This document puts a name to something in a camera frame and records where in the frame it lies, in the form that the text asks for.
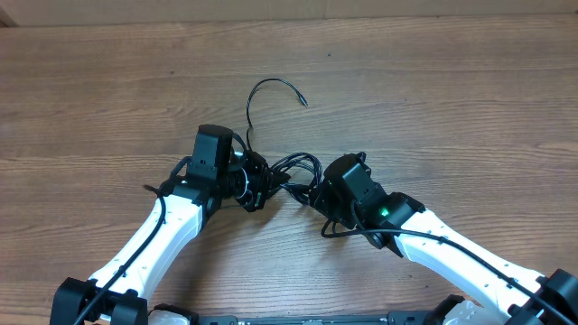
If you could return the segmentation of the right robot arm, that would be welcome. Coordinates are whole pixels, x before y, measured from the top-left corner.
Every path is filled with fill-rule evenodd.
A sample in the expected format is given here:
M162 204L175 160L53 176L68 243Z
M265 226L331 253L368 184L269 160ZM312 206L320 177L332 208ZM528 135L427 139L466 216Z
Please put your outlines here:
M317 174L311 206L327 218L325 238L363 236L375 248L420 264L461 289L426 324L575 324L577 279L509 262L469 240L420 201L386 192L364 153L349 153Z

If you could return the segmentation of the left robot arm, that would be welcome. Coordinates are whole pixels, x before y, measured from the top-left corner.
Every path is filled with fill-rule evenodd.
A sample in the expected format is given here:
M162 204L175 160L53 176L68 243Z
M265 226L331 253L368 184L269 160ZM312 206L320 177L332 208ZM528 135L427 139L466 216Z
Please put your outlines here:
M191 155L152 188L156 200L144 224L124 247L86 281L67 278L53 297L52 324L146 324L148 302L182 249L206 226L223 200L234 199L245 211L262 209L289 180L241 137L219 125L201 125Z

